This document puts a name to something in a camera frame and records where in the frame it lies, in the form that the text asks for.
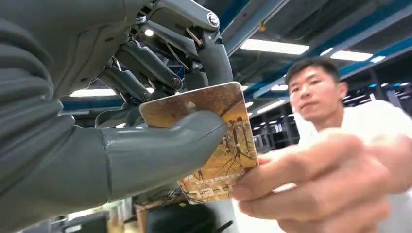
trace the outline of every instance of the ear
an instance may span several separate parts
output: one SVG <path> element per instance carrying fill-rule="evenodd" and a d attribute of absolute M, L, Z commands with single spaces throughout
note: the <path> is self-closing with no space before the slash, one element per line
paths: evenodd
<path fill-rule="evenodd" d="M 338 92 L 339 92 L 339 97 L 341 98 L 341 100 L 343 98 L 345 98 L 345 96 L 347 95 L 348 92 L 348 84 L 347 82 L 341 82 L 338 85 Z"/>

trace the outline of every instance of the man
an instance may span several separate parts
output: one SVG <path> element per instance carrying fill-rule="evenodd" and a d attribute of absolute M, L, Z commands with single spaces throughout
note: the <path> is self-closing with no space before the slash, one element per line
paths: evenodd
<path fill-rule="evenodd" d="M 412 232 L 409 117 L 380 100 L 344 108 L 347 84 L 323 58 L 296 63 L 286 82 L 306 132 L 239 180 L 241 211 L 288 233 Z M 296 187 L 272 191 L 289 183 Z"/>

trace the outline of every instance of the man's hair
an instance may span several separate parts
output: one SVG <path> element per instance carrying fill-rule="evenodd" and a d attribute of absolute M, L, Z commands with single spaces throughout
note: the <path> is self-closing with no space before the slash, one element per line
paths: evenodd
<path fill-rule="evenodd" d="M 321 67 L 327 74 L 332 76 L 333 80 L 336 83 L 339 83 L 341 81 L 338 68 L 330 61 L 330 59 L 323 57 L 314 57 L 303 59 L 295 63 L 286 74 L 285 84 L 289 85 L 289 82 L 296 74 L 300 73 L 302 70 L 308 67 Z"/>

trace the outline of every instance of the card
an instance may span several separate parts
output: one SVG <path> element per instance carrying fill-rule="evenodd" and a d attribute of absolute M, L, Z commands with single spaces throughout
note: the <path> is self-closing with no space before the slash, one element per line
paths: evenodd
<path fill-rule="evenodd" d="M 145 122 L 155 128 L 172 127 L 190 113 L 201 110 L 218 114 L 228 131 L 202 169 L 178 181 L 191 204 L 231 198 L 236 180 L 258 165 L 240 83 L 205 87 L 140 106 Z"/>

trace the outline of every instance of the finger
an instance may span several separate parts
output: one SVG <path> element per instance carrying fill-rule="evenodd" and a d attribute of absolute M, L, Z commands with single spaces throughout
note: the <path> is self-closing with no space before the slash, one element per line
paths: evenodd
<path fill-rule="evenodd" d="M 296 188 L 242 201 L 240 209 L 263 219 L 317 220 L 359 200 L 382 193 L 388 170 L 373 156 L 361 156 L 347 166 Z"/>
<path fill-rule="evenodd" d="M 378 233 L 378 228 L 376 226 L 374 227 L 367 227 L 361 231 L 359 231 L 359 233 Z"/>
<path fill-rule="evenodd" d="M 309 180 L 337 164 L 342 158 L 357 155 L 362 148 L 362 142 L 347 133 L 336 130 L 320 133 L 314 144 L 276 151 L 279 159 L 248 172 L 237 182 L 233 197 L 239 201 L 252 200 L 263 197 L 284 184 Z"/>
<path fill-rule="evenodd" d="M 389 203 L 383 197 L 359 204 L 324 221 L 281 220 L 288 233 L 374 233 L 376 225 L 389 215 Z"/>

